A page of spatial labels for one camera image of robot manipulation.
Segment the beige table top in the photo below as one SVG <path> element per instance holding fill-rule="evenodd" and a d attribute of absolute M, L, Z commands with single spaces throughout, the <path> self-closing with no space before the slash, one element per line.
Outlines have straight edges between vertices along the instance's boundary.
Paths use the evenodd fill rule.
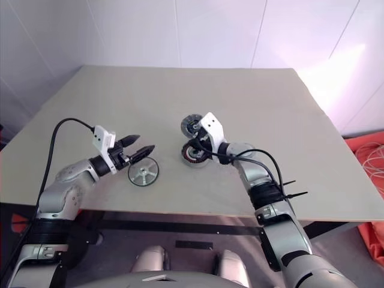
<path fill-rule="evenodd" d="M 328 117 L 290 69 L 202 70 L 83 67 L 1 152 L 0 201 L 34 204 L 54 126 L 66 117 L 140 134 L 128 151 L 155 144 L 157 181 L 134 186 L 127 169 L 101 179 L 82 207 L 107 211 L 253 217 L 237 171 L 181 162 L 183 117 L 213 112 L 229 142 L 247 142 L 278 161 L 300 220 L 384 219 L 384 201 Z M 92 135 L 67 123 L 59 131 L 48 184 L 68 164 L 97 155 Z"/>

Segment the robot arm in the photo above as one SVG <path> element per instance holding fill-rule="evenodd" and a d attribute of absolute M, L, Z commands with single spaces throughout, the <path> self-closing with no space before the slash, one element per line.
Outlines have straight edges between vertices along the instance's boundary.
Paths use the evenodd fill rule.
<path fill-rule="evenodd" d="M 154 145 L 133 155 L 124 154 L 123 149 L 139 137 L 130 135 L 115 142 L 114 133 L 95 127 L 94 146 L 99 156 L 65 167 L 43 191 L 8 287 L 64 287 L 66 269 L 62 261 L 82 200 L 100 177 L 137 163 L 152 152 Z"/>
<path fill-rule="evenodd" d="M 188 123 L 192 122 L 186 119 L 184 123 L 187 124 L 184 126 L 188 127 Z M 282 185 L 276 183 L 264 164 L 255 164 L 260 163 L 259 152 L 243 153 L 254 147 L 246 143 L 227 143 L 223 128 L 212 113 L 193 125 L 193 129 L 190 127 L 188 130 L 189 134 L 184 133 L 192 137 L 183 147 L 184 159 L 192 164 L 199 164 L 211 158 L 221 164 L 232 163 L 237 168 L 255 208 L 267 262 L 272 270 L 283 272 L 286 286 L 356 288 L 325 259 L 313 255 L 309 238 L 297 220 L 288 197 L 282 191 Z"/>

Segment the silver arm segment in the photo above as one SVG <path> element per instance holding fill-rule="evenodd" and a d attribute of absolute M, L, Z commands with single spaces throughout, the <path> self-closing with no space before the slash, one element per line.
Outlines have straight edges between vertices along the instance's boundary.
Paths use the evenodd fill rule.
<path fill-rule="evenodd" d="M 62 169 L 41 194 L 37 218 L 74 220 L 83 197 L 98 180 L 89 160 Z"/>
<path fill-rule="evenodd" d="M 227 147 L 227 155 L 236 156 L 248 149 L 253 147 L 244 143 L 231 143 Z M 257 154 L 258 152 L 249 152 L 241 157 L 260 161 Z M 310 240 L 286 200 L 271 201 L 263 206 L 255 203 L 258 200 L 258 193 L 267 195 L 268 188 L 272 192 L 273 183 L 267 171 L 254 163 L 239 160 L 235 160 L 233 165 L 237 168 L 255 207 L 255 216 L 261 228 L 260 239 L 267 261 L 272 269 L 283 272 L 286 286 L 356 288 L 325 259 L 312 254 Z"/>
<path fill-rule="evenodd" d="M 36 219 L 74 220 L 81 207 L 83 197 L 98 180 L 99 177 L 89 160 L 82 160 L 62 169 L 57 174 L 54 183 L 41 194 Z M 64 269 L 58 259 L 67 250 L 68 245 L 64 239 L 60 244 L 25 244 L 8 287 L 50 287 L 55 271 Z M 55 261 L 56 263 L 49 266 L 23 266 L 25 262 L 32 260 Z"/>

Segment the orange fabric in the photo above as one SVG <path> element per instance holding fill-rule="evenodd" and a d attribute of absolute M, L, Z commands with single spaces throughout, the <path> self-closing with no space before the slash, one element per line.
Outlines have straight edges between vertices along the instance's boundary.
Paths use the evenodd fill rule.
<path fill-rule="evenodd" d="M 364 148 L 359 150 L 357 158 L 363 164 L 368 156 L 373 152 L 378 144 L 384 145 L 384 132 L 369 134 L 357 138 L 347 139 L 346 143 L 349 148 L 355 153 L 363 145 Z M 384 160 L 376 159 L 372 161 L 375 167 L 384 167 Z M 373 184 L 376 187 L 384 187 L 384 178 L 372 177 Z M 375 221 L 371 223 L 364 223 L 360 225 L 359 231 L 363 238 L 365 245 L 368 248 L 371 257 L 379 264 L 384 266 L 384 221 Z"/>
<path fill-rule="evenodd" d="M 19 214 L 12 214 L 11 229 L 14 233 L 22 233 L 25 230 L 27 223 L 27 218 Z"/>

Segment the red cloth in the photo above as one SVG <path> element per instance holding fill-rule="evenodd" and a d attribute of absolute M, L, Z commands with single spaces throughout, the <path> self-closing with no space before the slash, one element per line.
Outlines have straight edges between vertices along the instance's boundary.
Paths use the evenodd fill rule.
<path fill-rule="evenodd" d="M 368 156 L 375 149 L 377 149 L 379 145 L 384 145 L 384 132 L 378 132 L 357 138 L 347 139 L 346 143 L 354 153 L 358 152 L 356 154 L 356 157 L 359 162 L 363 164 L 367 160 Z M 384 160 L 378 158 L 370 161 L 370 164 L 372 164 L 374 167 L 382 168 L 384 167 Z M 384 178 L 375 177 L 374 175 L 372 175 L 372 170 L 368 169 L 368 171 L 366 172 L 369 176 L 371 176 L 371 180 L 377 188 L 384 188 Z M 363 238 L 365 245 L 367 246 L 368 251 L 371 254 L 371 257 L 377 263 L 384 266 L 384 221 L 364 223 L 358 228 L 361 237 Z"/>

